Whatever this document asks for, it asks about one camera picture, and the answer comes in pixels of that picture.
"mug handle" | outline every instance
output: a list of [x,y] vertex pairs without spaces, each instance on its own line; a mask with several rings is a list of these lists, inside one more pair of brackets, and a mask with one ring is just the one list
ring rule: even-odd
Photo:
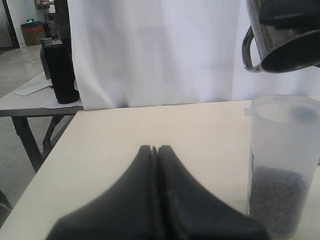
[[262,71],[260,64],[254,67],[251,60],[250,47],[254,37],[254,32],[252,31],[252,27],[250,26],[242,42],[242,62],[244,68],[249,72],[260,73]]

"plastic container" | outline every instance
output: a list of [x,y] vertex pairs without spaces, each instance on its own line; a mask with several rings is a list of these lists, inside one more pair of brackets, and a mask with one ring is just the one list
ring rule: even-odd
[[297,230],[320,156],[320,102],[265,95],[245,113],[251,121],[248,212],[274,239]]

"cardboard box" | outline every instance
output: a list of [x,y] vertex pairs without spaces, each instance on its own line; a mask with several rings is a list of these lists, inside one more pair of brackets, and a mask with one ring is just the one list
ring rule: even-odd
[[39,45],[41,44],[40,39],[46,37],[44,25],[42,23],[22,24],[21,30],[26,46]]

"table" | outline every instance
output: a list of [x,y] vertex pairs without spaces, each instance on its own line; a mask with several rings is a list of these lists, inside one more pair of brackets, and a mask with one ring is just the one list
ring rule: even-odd
[[[41,104],[54,94],[53,89],[50,87],[44,88],[27,96],[20,96],[14,93],[16,90],[25,89],[33,85],[40,84],[43,81],[46,81],[46,78],[44,77],[44,74],[40,74],[0,99],[0,117],[12,118],[16,133],[19,135],[36,172],[70,122],[67,122],[61,131],[51,140],[50,138],[56,125],[64,116],[74,116],[77,111],[83,110],[82,106],[53,109],[42,108]],[[29,127],[28,118],[47,116],[52,117],[52,120],[45,134],[42,143],[43,152],[41,153]]]
[[[211,193],[245,213],[250,101],[79,111],[0,230],[44,240],[58,218],[108,189],[141,145],[171,145]],[[320,238],[320,169],[295,240]]]

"doorway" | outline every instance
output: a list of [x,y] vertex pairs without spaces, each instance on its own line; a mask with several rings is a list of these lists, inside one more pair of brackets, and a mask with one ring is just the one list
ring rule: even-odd
[[20,48],[7,0],[0,0],[0,54]]

